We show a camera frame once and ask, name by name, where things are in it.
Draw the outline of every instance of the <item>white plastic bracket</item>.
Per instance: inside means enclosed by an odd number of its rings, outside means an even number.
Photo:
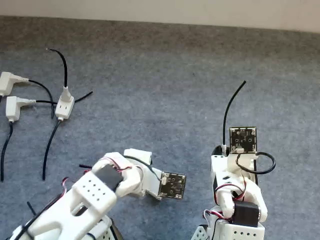
[[[61,199],[46,210],[28,231],[32,236],[37,236],[59,229],[56,240],[82,239],[116,201],[116,194],[92,172],[87,172]],[[80,204],[87,210],[82,215],[75,216],[72,210]]]

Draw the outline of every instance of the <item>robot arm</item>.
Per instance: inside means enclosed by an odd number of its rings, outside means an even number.
[[[254,203],[259,209],[260,222],[267,219],[268,211],[261,194],[261,189],[255,183],[256,178],[252,173],[242,171],[233,164],[237,154],[211,156],[212,191],[216,204],[221,207],[224,217],[231,218],[235,213],[234,200]],[[241,162],[249,163],[253,170],[255,154],[243,154]]]
[[[176,173],[151,168],[151,152],[127,149],[124,153],[128,156],[118,152],[105,154],[92,171],[84,174],[38,218],[29,221],[32,223],[26,224],[27,230],[18,227],[10,240],[89,240],[91,236],[99,239],[105,234],[116,240],[120,238],[116,237],[112,220],[106,214],[118,198],[129,194],[144,196],[148,192],[160,200],[161,197],[171,197],[170,191],[176,193],[174,198],[182,198],[185,175],[177,174],[184,177],[180,188],[172,184],[167,195],[161,194],[167,186],[163,181],[172,181],[166,175]]]

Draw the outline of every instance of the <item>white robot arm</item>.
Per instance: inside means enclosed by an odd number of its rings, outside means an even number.
[[[10,240],[121,240],[106,215],[117,198],[146,193],[158,200],[183,197],[186,176],[151,167],[151,155],[136,149],[105,154],[68,192],[19,226]]]
[[[275,159],[268,153],[257,152],[255,127],[231,127],[230,147],[226,146],[226,118],[229,107],[246,84],[244,81],[230,99],[223,120],[222,146],[211,155],[212,192],[215,207],[205,209],[207,225],[200,225],[191,240],[263,240],[268,210],[258,187],[258,174],[267,174],[275,166]],[[257,171],[256,160],[260,155],[269,157],[272,166]]]

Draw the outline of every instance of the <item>power plug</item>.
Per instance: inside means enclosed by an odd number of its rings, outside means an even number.
[[[36,100],[25,99],[16,96],[8,96],[6,98],[5,115],[9,122],[18,121],[20,118],[20,109],[22,106],[35,104]]]
[[[63,87],[62,94],[55,108],[55,115],[58,120],[63,121],[70,117],[75,104],[75,98],[70,94],[68,87]]]
[[[0,96],[10,95],[15,83],[26,83],[29,79],[14,75],[11,72],[3,71],[0,75]]]

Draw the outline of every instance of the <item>red wire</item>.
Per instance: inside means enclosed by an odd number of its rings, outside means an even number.
[[[119,169],[117,169],[117,171],[118,171],[119,173],[121,173],[123,170],[127,170],[127,169],[132,169],[132,166],[127,166],[127,167],[125,167],[125,168],[119,168]]]
[[[222,211],[205,211],[206,213],[208,214],[212,214],[212,215],[215,215],[217,216],[219,219],[223,219],[223,220],[229,220],[230,218],[226,218],[222,215]]]
[[[109,156],[104,156],[104,157],[101,158],[101,159],[109,159],[109,160],[111,160],[111,161],[113,162],[113,164],[116,166],[117,169],[120,168],[120,166],[118,165],[118,163],[117,163],[115,160],[113,160],[111,157],[109,157]]]
[[[243,177],[243,182],[244,182],[244,190],[242,190],[239,186],[237,186],[237,185],[235,185],[235,184],[232,184],[232,183],[225,183],[225,184],[222,184],[222,185],[218,186],[218,187],[215,189],[214,195],[213,195],[215,204],[218,205],[216,192],[217,192],[219,189],[222,189],[222,188],[227,187],[227,186],[236,187],[236,188],[238,188],[238,189],[241,191],[241,194],[240,194],[239,196],[232,198],[233,200],[239,200],[239,199],[241,199],[242,197],[244,197],[244,195],[246,194],[246,189],[247,189],[247,183],[246,183],[244,177]]]

